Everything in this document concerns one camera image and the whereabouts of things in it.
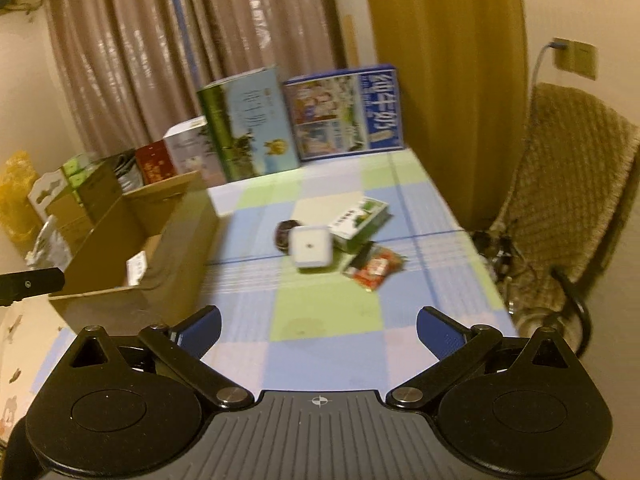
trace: cardboard box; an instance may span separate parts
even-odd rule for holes
[[[172,126],[164,134],[163,140],[178,174],[199,171],[209,187],[226,183],[204,117]]]
[[[198,97],[228,182],[300,166],[275,68],[214,81]]]
[[[80,186],[61,193],[47,206],[47,214],[58,220],[58,231],[76,254],[91,229],[122,196],[111,167],[101,163]]]
[[[125,193],[66,268],[53,307],[73,330],[99,324],[111,335],[152,322],[177,324],[194,311],[219,223],[200,173]],[[126,286],[127,260],[146,251],[140,283]]]

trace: package box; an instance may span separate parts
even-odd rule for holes
[[[353,253],[369,241],[389,217],[389,204],[364,197],[329,224],[334,244]]]
[[[136,150],[136,160],[145,184],[160,182],[176,175],[171,157],[163,139]]]
[[[206,118],[197,117],[172,126],[163,140],[178,174],[199,171],[209,187],[226,183]]]
[[[76,254],[91,229],[122,196],[122,189],[108,163],[102,162],[79,185],[68,187],[47,206],[57,219],[57,229]]]
[[[81,153],[80,155],[73,156],[66,161],[62,165],[62,171],[65,173],[65,176],[72,176],[76,173],[80,173],[90,164],[91,160],[89,160],[89,155]]]
[[[300,165],[275,68],[215,81],[198,96],[229,182]]]
[[[177,324],[195,308],[218,222],[199,172],[125,193],[74,255],[50,302],[76,331],[99,324],[117,335]],[[148,267],[127,286],[127,260],[141,250]]]
[[[284,91],[301,160],[404,147],[392,65],[295,77]]]

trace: black circular disc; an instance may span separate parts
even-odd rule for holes
[[[607,445],[609,412],[554,375],[550,368],[518,384],[507,371],[458,384],[438,407],[442,436],[460,456],[501,475],[558,478],[590,468]]]
[[[100,390],[76,400],[71,417],[86,430],[105,432],[130,428],[145,416],[146,403],[127,390]]]
[[[120,478],[156,469],[190,444],[202,418],[190,388],[101,368],[80,368],[81,377],[64,387],[44,384],[26,417],[41,462],[68,475]]]
[[[494,415],[501,423],[522,433],[544,433],[566,419],[564,404],[554,396],[532,390],[518,390],[494,400]]]

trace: yellow plastic bag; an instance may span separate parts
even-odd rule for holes
[[[0,174],[0,224],[22,256],[33,249],[42,228],[27,198],[37,179],[27,152],[14,153]]]

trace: white box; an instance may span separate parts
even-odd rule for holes
[[[363,197],[329,224],[338,248],[354,252],[370,240],[389,217],[389,204]]]
[[[294,227],[289,231],[289,254],[299,269],[328,267],[334,260],[334,245],[329,228]]]
[[[164,134],[175,170],[179,174],[199,171],[207,187],[226,184],[218,153],[209,138],[207,120],[197,117],[169,128]]]

